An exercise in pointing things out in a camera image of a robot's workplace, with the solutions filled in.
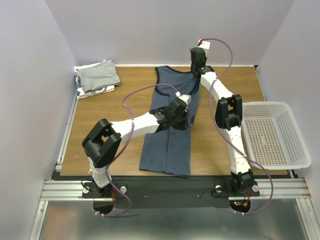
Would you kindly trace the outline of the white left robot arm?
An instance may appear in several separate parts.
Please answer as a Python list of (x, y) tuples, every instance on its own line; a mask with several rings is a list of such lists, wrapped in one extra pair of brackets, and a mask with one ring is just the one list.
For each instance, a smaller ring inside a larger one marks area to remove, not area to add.
[(168, 106), (123, 121), (99, 120), (82, 141), (90, 164), (94, 191), (100, 197), (111, 193), (109, 166), (115, 160), (121, 143), (127, 146), (132, 138), (166, 131), (169, 128), (186, 130), (191, 96), (182, 94)]

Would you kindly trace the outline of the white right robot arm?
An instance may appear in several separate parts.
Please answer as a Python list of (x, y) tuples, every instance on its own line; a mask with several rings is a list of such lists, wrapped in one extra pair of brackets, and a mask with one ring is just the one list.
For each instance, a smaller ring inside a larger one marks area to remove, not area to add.
[(203, 47), (190, 49), (190, 70), (193, 76), (209, 91), (209, 105), (216, 102), (216, 110), (210, 110), (214, 124), (228, 144), (231, 163), (230, 189), (235, 195), (242, 195), (255, 184), (252, 169), (247, 161), (242, 140), (243, 101), (239, 94), (233, 94), (219, 80), (214, 69), (207, 65), (208, 50)]

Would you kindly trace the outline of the blue tank top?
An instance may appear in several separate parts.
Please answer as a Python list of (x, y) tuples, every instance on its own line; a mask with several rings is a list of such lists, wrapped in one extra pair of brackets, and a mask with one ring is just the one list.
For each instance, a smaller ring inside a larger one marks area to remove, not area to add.
[(191, 160), (191, 129), (198, 110), (199, 82), (193, 74), (175, 70), (169, 66), (155, 68), (157, 83), (174, 86), (182, 95), (190, 95), (188, 127), (178, 130), (170, 127), (158, 133), (146, 134), (140, 157), (141, 171), (189, 176)]

